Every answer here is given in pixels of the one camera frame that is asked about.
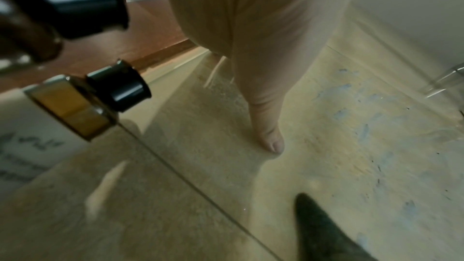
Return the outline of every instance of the tile floor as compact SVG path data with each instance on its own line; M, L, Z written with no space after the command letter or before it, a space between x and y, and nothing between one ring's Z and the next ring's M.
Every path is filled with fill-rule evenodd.
M205 53L150 83L122 116L131 134L116 128L3 204L0 260L295 261L299 192L380 260L458 260L459 112L417 91L444 69L350 8L285 101L276 157L228 62Z

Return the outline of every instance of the beige floor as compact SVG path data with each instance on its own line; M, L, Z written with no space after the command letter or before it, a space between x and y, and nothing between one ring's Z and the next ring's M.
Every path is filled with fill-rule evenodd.
M0 260L295 261L298 192L380 260L460 260L462 117L418 91L445 68L350 8L285 101L280 157L227 61L148 73L153 98L122 116L134 136L109 132L3 204Z

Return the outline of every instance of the stained floor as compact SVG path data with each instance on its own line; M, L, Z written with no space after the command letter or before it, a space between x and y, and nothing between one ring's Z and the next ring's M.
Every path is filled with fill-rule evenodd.
M2 204L0 259L295 261L306 192L380 260L459 260L462 117L418 91L445 69L351 7L285 101L277 157L230 64L204 53Z

